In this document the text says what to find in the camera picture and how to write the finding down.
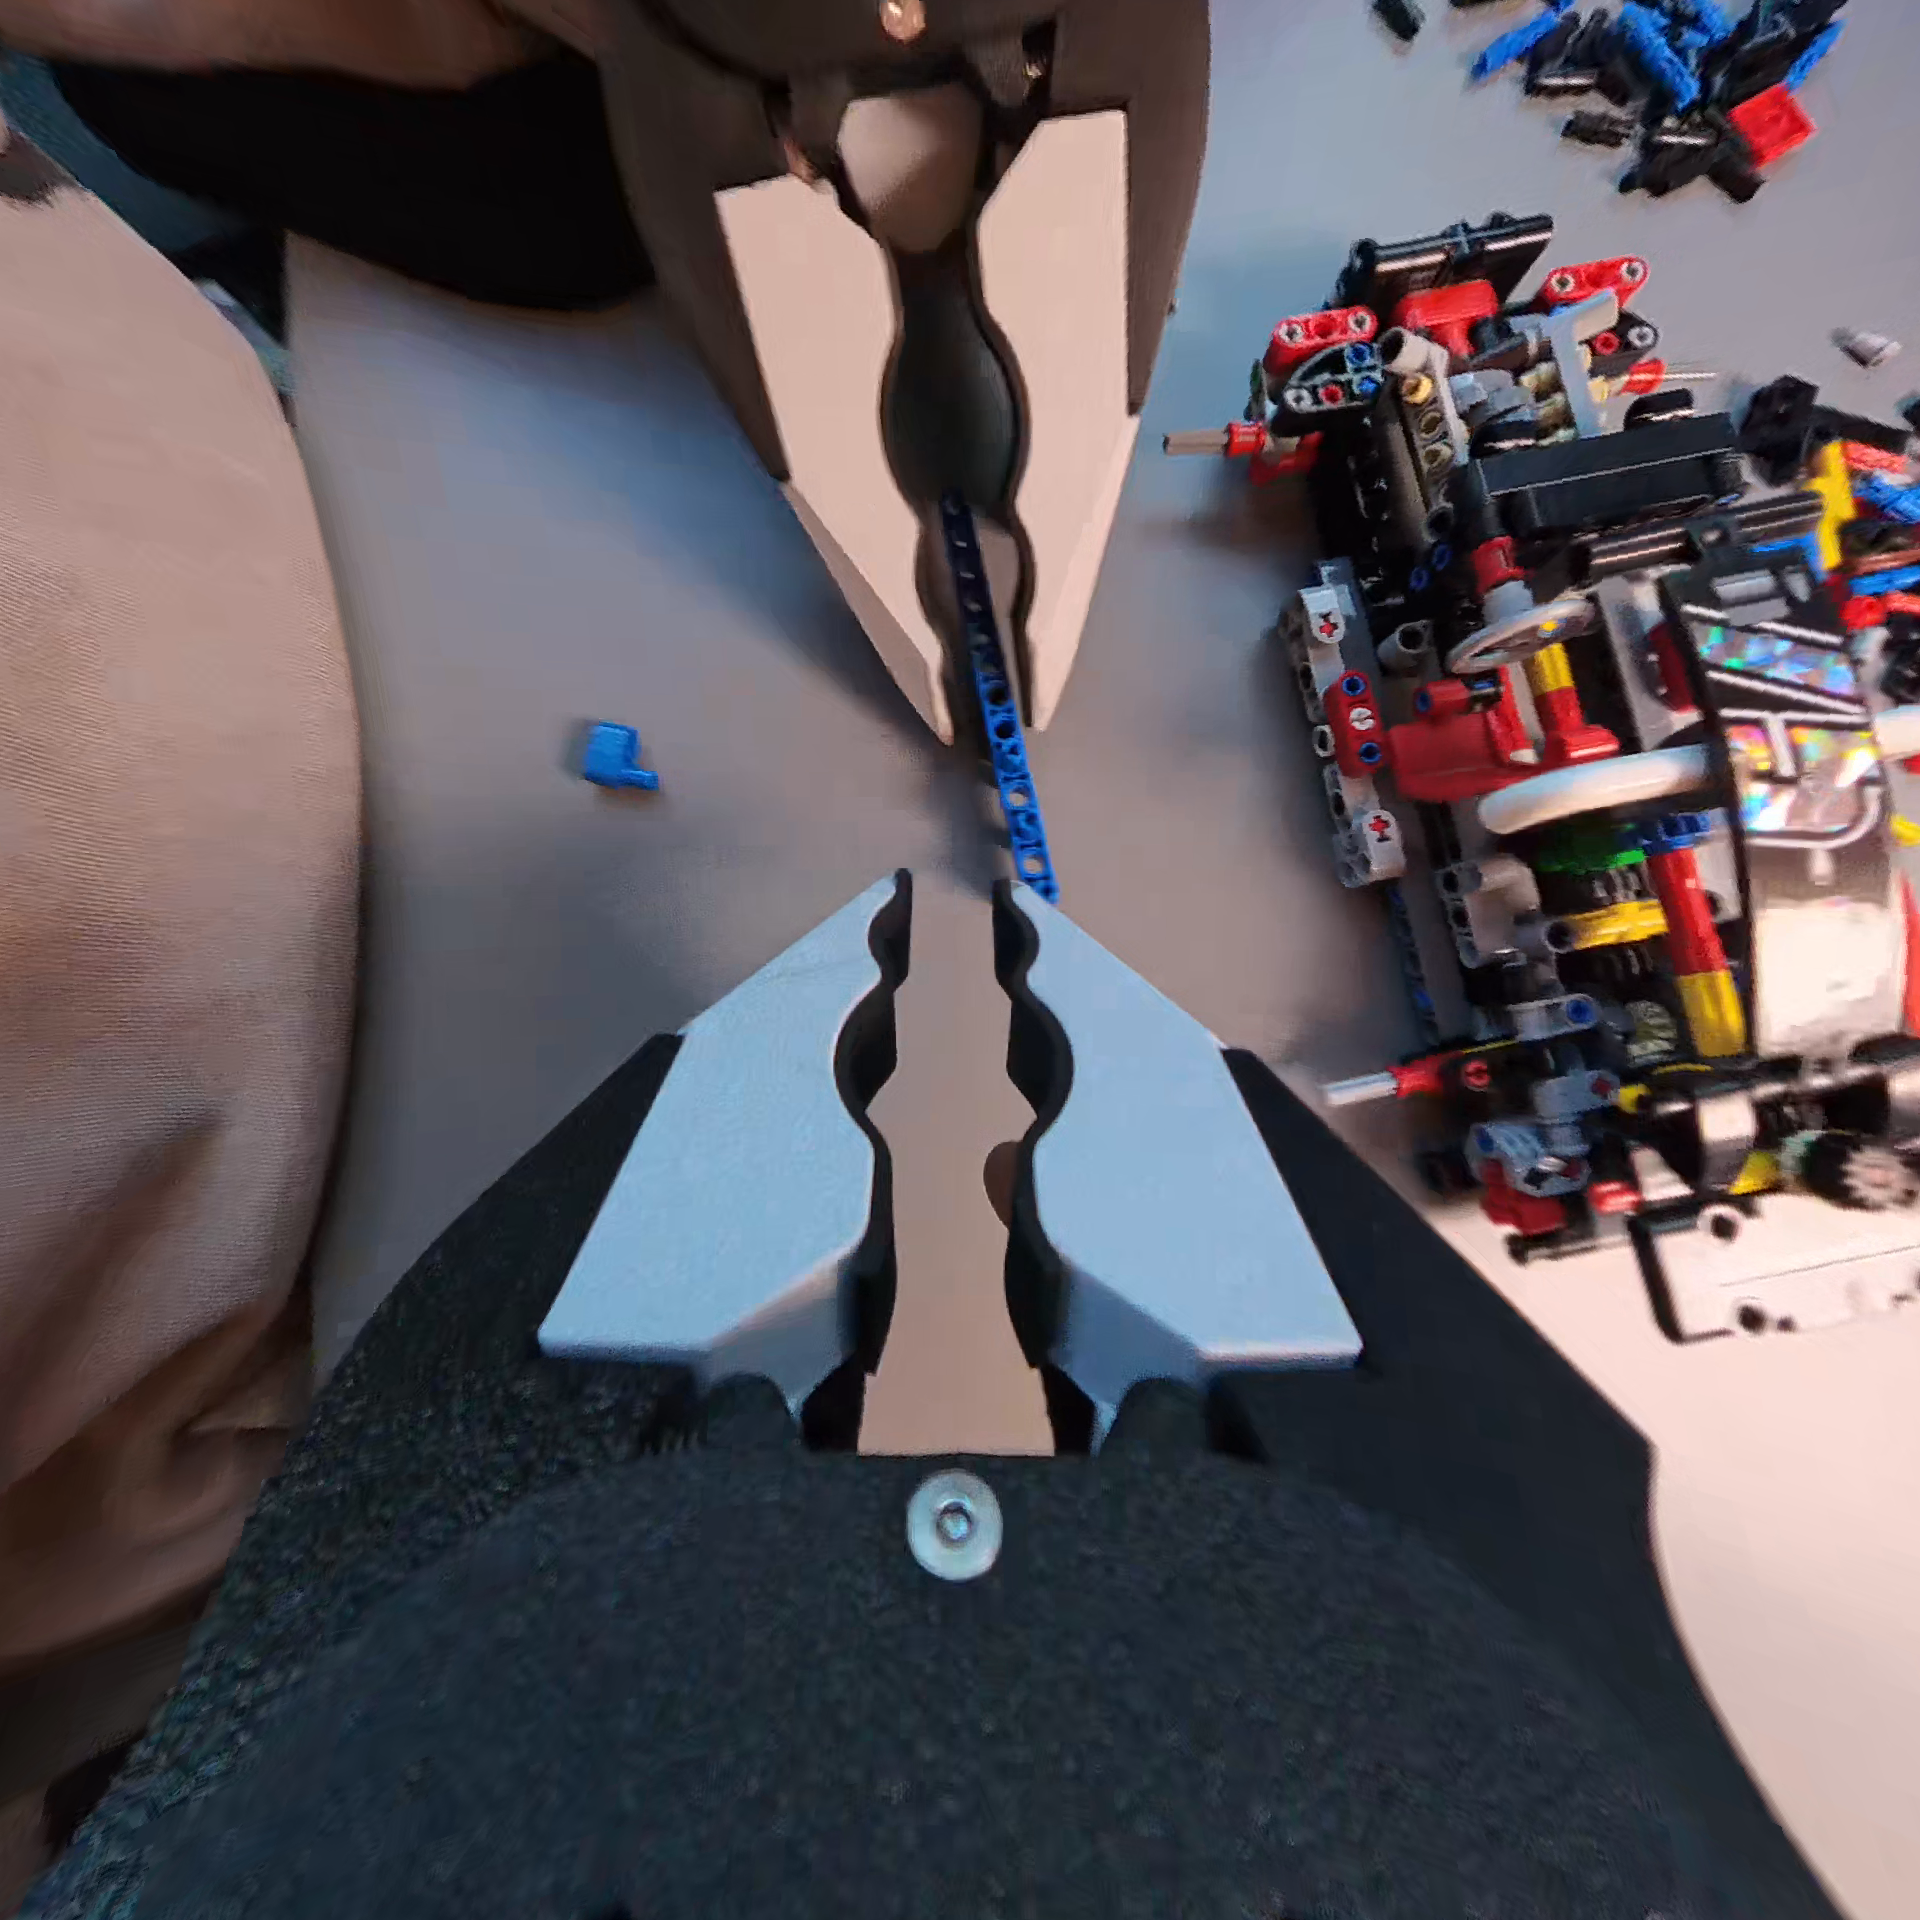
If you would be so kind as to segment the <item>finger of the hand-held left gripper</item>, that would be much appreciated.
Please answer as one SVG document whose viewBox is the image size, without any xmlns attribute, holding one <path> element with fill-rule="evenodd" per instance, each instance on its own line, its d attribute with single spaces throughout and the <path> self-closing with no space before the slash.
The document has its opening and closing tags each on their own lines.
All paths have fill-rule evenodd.
<svg viewBox="0 0 1920 1920">
<path fill-rule="evenodd" d="M 734 186 L 713 209 L 783 455 L 782 493 L 922 722 L 954 743 L 947 650 L 922 597 L 922 517 L 882 437 L 895 275 L 828 183 Z"/>
<path fill-rule="evenodd" d="M 977 217 L 989 325 L 1013 354 L 1031 724 L 1060 707 L 1135 451 L 1123 111 L 1041 121 Z"/>
</svg>

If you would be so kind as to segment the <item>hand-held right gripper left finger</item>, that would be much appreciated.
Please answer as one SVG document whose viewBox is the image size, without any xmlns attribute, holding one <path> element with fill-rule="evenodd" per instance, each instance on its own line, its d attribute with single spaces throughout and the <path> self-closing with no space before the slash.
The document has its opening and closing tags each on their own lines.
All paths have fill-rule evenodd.
<svg viewBox="0 0 1920 1920">
<path fill-rule="evenodd" d="M 914 880 L 858 895 L 671 1036 L 658 1092 L 538 1331 L 551 1361 L 774 1388 L 802 1419 L 878 1370 Z"/>
</svg>

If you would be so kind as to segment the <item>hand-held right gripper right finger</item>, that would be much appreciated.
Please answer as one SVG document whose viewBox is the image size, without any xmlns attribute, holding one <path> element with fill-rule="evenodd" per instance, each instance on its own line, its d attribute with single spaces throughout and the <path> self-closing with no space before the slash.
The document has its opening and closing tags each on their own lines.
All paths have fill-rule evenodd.
<svg viewBox="0 0 1920 1920">
<path fill-rule="evenodd" d="M 1142 1385 L 1349 1371 L 1359 1332 L 1230 1068 L 1025 882 L 993 891 L 1014 1143 L 1003 1298 L 1054 1427 Z"/>
</svg>

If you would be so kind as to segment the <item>blue lego beam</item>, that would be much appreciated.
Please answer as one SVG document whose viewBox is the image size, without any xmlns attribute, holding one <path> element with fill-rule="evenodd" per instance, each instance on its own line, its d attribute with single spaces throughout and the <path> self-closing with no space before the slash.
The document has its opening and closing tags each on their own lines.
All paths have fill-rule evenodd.
<svg viewBox="0 0 1920 1920">
<path fill-rule="evenodd" d="M 957 492 L 940 498 L 943 557 L 977 695 L 981 745 L 993 769 L 1013 875 L 1037 899 L 1060 901 L 1041 791 L 1025 743 L 1017 685 L 1001 642 L 977 520 Z"/>
</svg>

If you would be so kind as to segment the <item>lego car model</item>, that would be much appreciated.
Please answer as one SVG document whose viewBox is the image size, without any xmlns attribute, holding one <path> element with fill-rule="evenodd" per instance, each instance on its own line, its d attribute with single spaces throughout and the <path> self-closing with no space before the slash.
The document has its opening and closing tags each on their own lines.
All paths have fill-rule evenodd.
<svg viewBox="0 0 1920 1920">
<path fill-rule="evenodd" d="M 1913 1308 L 1916 403 L 1697 401 L 1646 259 L 1553 242 L 1358 240 L 1164 440 L 1323 546 L 1276 639 L 1420 1047 L 1322 1097 L 1675 1343 Z"/>
</svg>

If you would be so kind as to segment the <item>pile of lego pins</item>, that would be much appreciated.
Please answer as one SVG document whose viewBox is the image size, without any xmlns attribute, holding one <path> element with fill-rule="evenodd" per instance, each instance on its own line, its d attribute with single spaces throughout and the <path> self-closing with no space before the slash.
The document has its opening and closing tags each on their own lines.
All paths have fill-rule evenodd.
<svg viewBox="0 0 1920 1920">
<path fill-rule="evenodd" d="M 1562 141 L 1607 156 L 1626 197 L 1667 201 L 1707 186 L 1746 205 L 1787 156 L 1756 172 L 1726 111 L 1780 83 L 1803 106 L 1811 77 L 1845 36 L 1846 10 L 1845 2 L 1516 4 L 1516 20 L 1473 51 L 1461 81 L 1475 92 L 1508 84 L 1555 111 Z"/>
</svg>

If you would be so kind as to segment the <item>red lego brick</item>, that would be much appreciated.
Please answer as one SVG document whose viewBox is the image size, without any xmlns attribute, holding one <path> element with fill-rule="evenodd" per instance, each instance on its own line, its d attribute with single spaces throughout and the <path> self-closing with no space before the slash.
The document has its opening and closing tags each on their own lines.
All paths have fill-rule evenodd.
<svg viewBox="0 0 1920 1920">
<path fill-rule="evenodd" d="M 1787 83 L 1765 88 L 1726 111 L 1726 123 L 1746 165 L 1766 172 L 1803 148 L 1817 132 L 1811 113 Z"/>
</svg>

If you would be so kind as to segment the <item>person's dark pants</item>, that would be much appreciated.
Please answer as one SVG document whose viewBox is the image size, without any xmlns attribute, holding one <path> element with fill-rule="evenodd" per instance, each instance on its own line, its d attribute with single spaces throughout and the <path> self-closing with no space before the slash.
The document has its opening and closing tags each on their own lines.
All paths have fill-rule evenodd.
<svg viewBox="0 0 1920 1920">
<path fill-rule="evenodd" d="M 570 313 L 657 283 L 583 55 L 467 88 L 71 60 L 52 75 L 139 176 L 443 293 Z"/>
</svg>

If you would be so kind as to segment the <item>person's beige sweatshirt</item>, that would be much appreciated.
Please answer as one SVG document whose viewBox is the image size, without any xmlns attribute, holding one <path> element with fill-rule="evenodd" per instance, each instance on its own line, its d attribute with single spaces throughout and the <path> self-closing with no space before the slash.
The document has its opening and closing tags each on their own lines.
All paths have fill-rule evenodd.
<svg viewBox="0 0 1920 1920">
<path fill-rule="evenodd" d="M 3 204 L 5 1907 L 305 1417 L 362 743 L 282 397 L 20 132 Z"/>
</svg>

